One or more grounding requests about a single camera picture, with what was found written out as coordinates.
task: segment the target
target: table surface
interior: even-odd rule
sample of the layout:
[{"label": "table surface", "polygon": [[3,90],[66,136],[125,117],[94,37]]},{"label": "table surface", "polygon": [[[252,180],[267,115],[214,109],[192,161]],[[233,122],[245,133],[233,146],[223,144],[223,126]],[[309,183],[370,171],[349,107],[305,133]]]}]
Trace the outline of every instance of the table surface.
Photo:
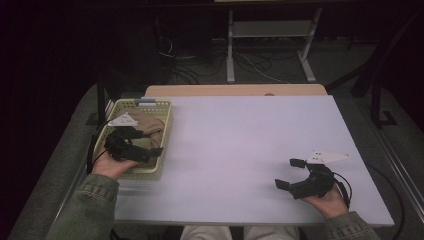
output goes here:
[{"label": "table surface", "polygon": [[[322,90],[319,85],[305,86]],[[306,179],[308,171],[291,167],[289,159],[306,159],[318,149],[352,155],[327,165],[352,185],[351,210],[374,226],[392,225],[334,99],[305,92],[293,96],[291,85],[272,85],[268,91],[255,87],[240,86],[247,96],[166,97],[172,101],[174,121],[162,179],[120,180],[116,220],[168,225],[320,223],[323,219],[313,207],[274,184],[275,178],[291,183]],[[181,86],[165,88],[171,95]],[[291,96],[261,96],[284,94],[284,88]],[[148,96],[157,89],[164,93],[162,86],[152,86]],[[185,94],[204,91],[195,89],[199,91],[187,86]]]}]

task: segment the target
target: metal stand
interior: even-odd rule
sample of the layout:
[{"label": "metal stand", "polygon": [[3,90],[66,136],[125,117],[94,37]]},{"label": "metal stand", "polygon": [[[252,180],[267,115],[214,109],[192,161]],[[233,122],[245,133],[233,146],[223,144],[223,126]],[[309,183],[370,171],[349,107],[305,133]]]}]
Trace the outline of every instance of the metal stand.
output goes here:
[{"label": "metal stand", "polygon": [[352,78],[360,75],[362,73],[362,71],[365,69],[365,66],[366,66],[366,63],[364,63],[363,65],[357,67],[353,71],[347,73],[343,77],[335,80],[334,82],[325,85],[324,86],[325,87],[325,90],[327,90],[327,92],[330,92],[331,90],[337,88],[338,86],[342,85],[343,83],[346,83],[346,82],[350,81]]},{"label": "metal stand", "polygon": [[264,22],[233,22],[233,11],[229,11],[228,19],[228,53],[227,82],[235,83],[233,62],[233,38],[238,37],[306,37],[302,51],[298,53],[300,64],[308,82],[316,82],[311,66],[307,60],[309,49],[314,39],[315,30],[322,8],[315,10],[311,21],[264,21]]},{"label": "metal stand", "polygon": [[227,82],[235,83],[233,62],[233,10],[230,10],[228,19],[228,53],[227,53]]},{"label": "metal stand", "polygon": [[316,79],[315,79],[314,73],[312,72],[312,68],[309,65],[307,57],[308,57],[309,49],[311,48],[312,41],[314,39],[315,30],[317,29],[321,12],[322,12],[322,8],[318,8],[315,10],[314,17],[312,19],[311,24],[309,25],[309,31],[306,37],[305,47],[303,47],[303,50],[300,51],[298,54],[300,64],[302,65],[302,68],[303,68],[303,72],[306,75],[306,79],[310,83],[316,82]]}]

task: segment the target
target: black cable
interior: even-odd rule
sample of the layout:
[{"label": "black cable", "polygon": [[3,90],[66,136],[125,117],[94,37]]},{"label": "black cable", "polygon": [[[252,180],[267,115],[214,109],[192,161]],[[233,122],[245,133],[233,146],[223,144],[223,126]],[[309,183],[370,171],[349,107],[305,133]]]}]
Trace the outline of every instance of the black cable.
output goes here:
[{"label": "black cable", "polygon": [[120,238],[118,236],[118,234],[115,232],[115,230],[113,230],[113,228],[110,230],[110,236],[109,236],[110,240],[121,240],[122,238]]},{"label": "black cable", "polygon": [[265,56],[263,56],[262,54],[259,54],[259,53],[256,53],[256,56],[257,57],[259,57],[259,58],[263,58],[263,59],[265,59],[265,61],[262,61],[262,62],[258,62],[258,63],[264,63],[264,62],[266,62],[266,61],[271,61],[271,60],[276,60],[276,61],[278,61],[278,60],[287,60],[287,59],[290,59],[290,58],[293,58],[293,57],[297,57],[298,56],[298,52],[299,52],[299,50],[296,50],[296,53],[295,54],[292,54],[292,55],[289,55],[289,56],[287,56],[287,57],[281,57],[281,58],[278,58],[278,57],[274,57],[274,56],[276,56],[279,52],[280,52],[280,50],[283,50],[283,45],[285,45],[284,44],[284,42],[282,41],[282,40],[280,40],[281,42],[280,42],[280,44],[278,45],[278,47],[275,49],[275,50],[273,50],[273,53],[271,54],[271,56],[269,56],[269,57],[265,57]]},{"label": "black cable", "polygon": [[97,160],[99,160],[100,156],[102,156],[105,152],[107,152],[107,149],[106,149],[106,150],[104,150],[103,152],[101,152],[101,153],[99,154],[99,156],[97,156],[97,157],[96,157],[96,159],[94,159],[94,161],[93,161],[93,166],[94,166],[94,164],[96,164]]},{"label": "black cable", "polygon": [[184,76],[184,75],[182,75],[182,74],[180,74],[180,73],[178,73],[178,72],[175,72],[175,71],[173,71],[173,70],[171,70],[171,69],[169,69],[169,68],[165,68],[165,67],[163,67],[163,69],[165,69],[165,70],[167,70],[167,71],[169,71],[169,72],[171,72],[171,73],[175,74],[175,76],[180,76],[181,78],[183,78],[183,79],[187,80],[187,83],[188,83],[188,84],[190,84],[190,85],[192,85],[192,84],[193,84],[193,83],[191,82],[191,80],[190,80],[190,79],[188,79],[186,76]]},{"label": "black cable", "polygon": [[222,65],[223,65],[223,63],[224,63],[224,60],[225,60],[225,57],[224,57],[224,56],[222,56],[222,59],[221,59],[221,61],[220,61],[219,65],[218,65],[218,68],[217,68],[214,72],[212,72],[212,73],[207,73],[207,74],[200,74],[200,73],[197,73],[197,72],[193,71],[191,68],[189,68],[189,67],[187,67],[187,66],[185,66],[185,65],[183,65],[183,64],[181,64],[181,63],[177,63],[177,66],[180,66],[180,67],[182,67],[182,68],[184,68],[184,69],[187,69],[188,71],[192,72],[193,74],[195,74],[195,75],[196,75],[196,76],[198,76],[198,77],[211,77],[211,76],[216,75],[216,74],[217,74],[217,73],[221,70],[221,67],[222,67]]},{"label": "black cable", "polygon": [[353,194],[353,192],[352,192],[352,186],[350,186],[350,183],[346,180],[346,178],[344,178],[342,175],[340,175],[340,174],[338,174],[338,173],[335,173],[335,172],[333,172],[335,175],[337,175],[337,176],[339,176],[339,177],[341,177],[345,182],[346,182],[346,184],[347,184],[347,186],[349,187],[349,192],[350,192],[350,195],[349,195],[349,202],[352,200],[352,194]]},{"label": "black cable", "polygon": [[178,71],[180,74],[181,74],[181,73],[187,74],[189,77],[191,77],[191,78],[194,80],[194,82],[195,82],[196,84],[200,84],[199,80],[197,80],[197,77],[196,77],[196,76],[194,76],[194,75],[192,75],[192,74],[190,73],[190,71],[184,71],[184,70],[181,70],[181,69],[179,69],[179,68],[177,68],[177,67],[175,67],[174,69],[175,69],[175,71]]},{"label": "black cable", "polygon": [[[246,71],[246,72],[249,72],[249,73],[258,73],[258,71],[261,71],[261,69],[257,69],[257,68],[255,68],[254,66],[252,66],[252,64],[250,64],[250,63],[248,63],[247,61],[246,61],[246,59],[244,59],[244,58],[242,58],[241,56],[239,56],[238,54],[234,54],[233,55],[233,60],[234,60],[234,62],[240,67],[240,68],[242,68],[244,71]],[[250,70],[250,69],[248,69],[248,68],[246,68],[244,65],[242,65],[242,64],[245,64],[245,65],[247,65],[248,67],[251,67],[251,68],[253,68],[253,69],[257,69],[256,71],[253,71],[253,70]]]},{"label": "black cable", "polygon": [[106,121],[100,125],[100,127],[97,129],[96,133],[91,136],[90,145],[88,146],[88,153],[87,153],[87,175],[90,174],[93,171],[94,163],[93,163],[93,154],[94,154],[94,147],[96,146],[96,142],[99,139],[100,132],[103,130],[103,128],[109,123],[109,121]]},{"label": "black cable", "polygon": [[[259,53],[248,53],[248,54],[250,54],[250,55],[252,55],[252,56],[254,56],[254,57],[256,57],[256,58],[259,58],[259,59],[263,59],[263,61],[259,61],[259,62],[256,62],[256,61],[252,61],[252,63],[254,64],[254,65],[260,65],[263,69],[264,69],[264,71],[266,71],[266,70],[269,70],[269,69],[271,69],[272,68],[272,62],[271,62],[271,60],[270,59],[268,59],[267,57],[265,57],[265,56],[262,56],[261,54],[259,54]],[[262,63],[267,63],[269,66],[268,67],[265,67],[265,66],[263,66],[262,65]]]},{"label": "black cable", "polygon": [[381,172],[376,167],[372,166],[371,164],[369,164],[367,162],[364,162],[364,163],[367,167],[376,171],[378,174],[380,174],[380,176],[382,176],[384,178],[384,180],[386,180],[386,182],[390,185],[390,187],[392,187],[393,191],[395,192],[395,194],[396,194],[396,196],[399,200],[399,205],[400,205],[400,209],[401,209],[401,220],[400,220],[400,223],[399,223],[399,228],[396,231],[395,235],[393,235],[393,238],[392,238],[393,240],[395,240],[399,237],[400,233],[403,230],[403,226],[405,225],[405,205],[402,201],[402,197],[401,197],[399,191],[396,189],[395,185],[389,180],[389,178],[386,175],[384,175],[383,172]]},{"label": "black cable", "polygon": [[233,59],[236,60],[236,61],[241,61],[242,63],[246,64],[247,66],[255,69],[256,71],[253,71],[252,73],[258,73],[257,71],[260,71],[261,73],[263,73],[263,72],[265,72],[266,70],[269,69],[269,68],[264,67],[262,64],[252,62],[244,54],[241,54],[241,53],[238,53],[238,52],[234,52]]}]

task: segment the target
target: wire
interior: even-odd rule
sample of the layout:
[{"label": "wire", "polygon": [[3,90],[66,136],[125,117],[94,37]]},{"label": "wire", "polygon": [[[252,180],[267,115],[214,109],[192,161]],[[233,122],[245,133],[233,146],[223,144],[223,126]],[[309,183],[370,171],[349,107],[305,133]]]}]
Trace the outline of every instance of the wire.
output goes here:
[{"label": "wire", "polygon": [[346,184],[347,184],[347,186],[349,187],[349,192],[350,192],[350,195],[349,195],[349,202],[352,200],[352,186],[350,186],[350,183],[346,180],[346,178],[344,178],[342,175],[340,175],[340,174],[338,174],[338,173],[335,173],[335,172],[333,172],[335,175],[337,175],[337,176],[339,176],[339,177],[341,177],[345,182],[346,182]]},{"label": "wire", "polygon": [[[260,61],[260,62],[253,62],[255,65],[259,65],[259,66],[261,66],[262,68],[263,68],[263,71],[262,72],[264,72],[264,71],[266,71],[266,70],[268,70],[268,69],[271,69],[272,68],[272,62],[271,62],[271,60],[270,59],[268,59],[267,57],[265,57],[265,56],[262,56],[261,54],[259,54],[259,53],[250,53],[250,55],[252,55],[252,56],[254,56],[254,57],[256,57],[256,58],[259,58],[259,59],[263,59],[263,61]],[[268,67],[264,67],[263,65],[262,65],[262,63],[267,63],[269,66]]]},{"label": "wire", "polygon": [[115,230],[113,230],[113,228],[110,230],[109,239],[110,240],[123,240],[121,237],[119,237],[119,235],[115,232]]},{"label": "wire", "polygon": [[[269,70],[272,67],[272,64],[269,67],[265,67],[262,64],[258,63],[258,62],[252,62],[252,61],[247,61],[246,58],[243,58],[242,56],[237,55],[237,53],[235,53],[233,55],[233,58],[237,61],[237,64],[242,67],[244,70],[246,70],[247,72],[250,73],[257,73],[257,70],[261,71],[262,73],[265,72],[266,70]],[[245,67],[243,67],[242,64],[245,64],[248,67],[252,67],[253,69],[256,68],[257,70],[255,71],[250,71],[249,69],[246,69]]]},{"label": "wire", "polygon": [[176,72],[176,71],[173,71],[173,70],[171,70],[171,69],[169,69],[169,68],[166,68],[166,67],[162,67],[163,69],[165,69],[165,70],[167,70],[167,71],[169,71],[169,72],[171,72],[171,73],[173,73],[173,74],[175,74],[175,76],[180,76],[180,77],[182,77],[183,79],[185,79],[186,80],[186,82],[188,83],[188,84],[190,84],[190,85],[192,85],[193,83],[191,82],[191,80],[190,79],[188,79],[186,76],[184,76],[184,75],[182,75],[182,74],[180,74],[180,73],[178,73],[178,72]]},{"label": "wire", "polygon": [[169,39],[169,38],[166,38],[166,37],[160,37],[160,38],[163,38],[163,39],[166,39],[166,40],[168,40],[168,42],[169,42],[169,44],[170,44],[170,47],[169,47],[169,50],[168,50],[168,53],[170,53],[171,51],[172,51],[172,41],[171,41],[171,39]]},{"label": "wire", "polygon": [[396,231],[396,233],[393,235],[393,238],[392,238],[393,240],[398,239],[398,237],[399,237],[400,233],[402,232],[403,227],[405,225],[405,205],[404,205],[404,203],[402,201],[402,197],[401,197],[399,191],[396,189],[395,185],[390,181],[390,179],[386,175],[384,175],[383,172],[381,172],[376,167],[372,166],[371,164],[369,164],[367,162],[364,162],[364,163],[365,163],[365,165],[367,167],[369,167],[372,170],[376,171],[378,174],[380,174],[380,176],[382,176],[384,178],[384,180],[386,180],[386,182],[390,185],[390,187],[395,192],[396,197],[398,198],[399,205],[400,205],[400,210],[401,210],[401,219],[400,219],[400,223],[399,223],[399,228]]},{"label": "wire", "polygon": [[[299,52],[299,50],[296,50],[296,53],[295,54],[292,54],[292,55],[289,55],[289,56],[287,56],[287,57],[282,57],[282,58],[278,58],[278,57],[274,57],[274,56],[276,56],[278,53],[280,53],[280,51],[281,50],[283,50],[283,45],[286,45],[287,44],[287,40],[278,40],[278,42],[279,42],[279,44],[278,44],[278,46],[277,46],[277,48],[276,49],[273,49],[272,50],[272,54],[271,54],[271,56],[269,56],[269,57],[265,57],[265,56],[262,56],[261,54],[259,54],[259,53],[256,53],[256,55],[259,55],[260,56],[260,58],[263,58],[263,59],[265,59],[265,61],[262,61],[262,62],[258,62],[258,63],[263,63],[263,62],[266,62],[266,61],[271,61],[271,60],[287,60],[287,59],[290,59],[290,58],[293,58],[293,57],[297,57],[298,56],[298,52]],[[292,45],[292,47],[298,47],[299,45],[298,44],[291,44]]]},{"label": "wire", "polygon": [[197,80],[197,78],[194,75],[192,75],[189,71],[184,71],[184,70],[181,70],[181,69],[178,69],[178,68],[175,68],[175,70],[179,72],[180,76],[182,75],[182,73],[184,73],[184,74],[188,75],[189,77],[191,77],[196,84],[200,84],[199,80]]},{"label": "wire", "polygon": [[169,54],[166,54],[166,53],[163,53],[163,52],[159,52],[159,54],[163,55],[165,57],[175,58],[175,56],[172,56],[172,55],[169,55]]},{"label": "wire", "polygon": [[99,154],[99,156],[97,156],[97,157],[96,157],[96,159],[94,159],[94,161],[93,161],[93,166],[94,166],[94,164],[97,162],[97,160],[99,160],[100,156],[102,156],[105,152],[107,152],[107,149],[106,149],[106,150],[104,150],[103,152],[101,152],[101,153]]},{"label": "wire", "polygon": [[103,130],[103,128],[107,125],[109,121],[105,121],[100,127],[96,130],[96,133],[91,136],[90,145],[88,146],[88,153],[87,153],[87,175],[90,174],[93,171],[93,154],[94,154],[94,147],[96,146],[96,143],[99,139],[100,132]]},{"label": "wire", "polygon": [[271,79],[271,80],[274,80],[274,81],[277,81],[277,82],[281,82],[281,83],[286,83],[286,84],[290,84],[290,83],[288,83],[288,82],[286,82],[286,81],[283,81],[283,80],[280,80],[280,79],[276,79],[276,78],[273,78],[273,77],[270,77],[270,76],[268,76],[268,75],[265,75],[264,73],[262,73],[261,71],[259,71],[255,66],[254,66],[254,64],[246,57],[246,56],[244,56],[243,54],[241,54],[241,53],[234,53],[235,55],[240,55],[241,57],[243,57],[244,59],[246,59],[246,61],[248,61],[251,65],[252,65],[252,67],[253,67],[253,69],[255,69],[256,70],[256,72],[258,72],[259,74],[261,74],[262,76],[264,76],[264,77],[266,77],[266,78],[269,78],[269,79]]},{"label": "wire", "polygon": [[193,71],[191,68],[189,68],[189,67],[187,67],[187,66],[185,66],[183,64],[177,64],[177,66],[182,67],[184,69],[187,69],[189,72],[192,72],[193,74],[195,74],[198,77],[211,77],[211,76],[216,75],[221,70],[222,65],[224,63],[224,60],[225,60],[225,57],[222,56],[222,59],[219,62],[218,68],[215,71],[213,71],[212,73],[205,73],[205,74],[204,73],[202,73],[202,74],[197,73],[197,72]]},{"label": "wire", "polygon": [[234,62],[240,67],[240,68],[242,68],[244,71],[246,71],[246,72],[249,72],[249,73],[256,73],[256,71],[251,71],[250,69],[247,69],[245,66],[243,66],[242,65],[242,63],[241,63],[241,61],[244,61],[244,60],[239,60],[240,59],[240,57],[238,56],[238,55],[233,55],[233,59],[234,59]]}]

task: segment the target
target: green jacket sleeve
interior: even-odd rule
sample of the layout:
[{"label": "green jacket sleeve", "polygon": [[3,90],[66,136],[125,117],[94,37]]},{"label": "green jacket sleeve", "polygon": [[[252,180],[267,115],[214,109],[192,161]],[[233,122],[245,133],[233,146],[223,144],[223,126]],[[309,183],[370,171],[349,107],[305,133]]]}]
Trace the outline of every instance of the green jacket sleeve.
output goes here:
[{"label": "green jacket sleeve", "polygon": [[379,240],[375,231],[356,212],[328,219],[325,222],[329,240]]},{"label": "green jacket sleeve", "polygon": [[90,174],[72,195],[47,239],[109,239],[119,183]]}]

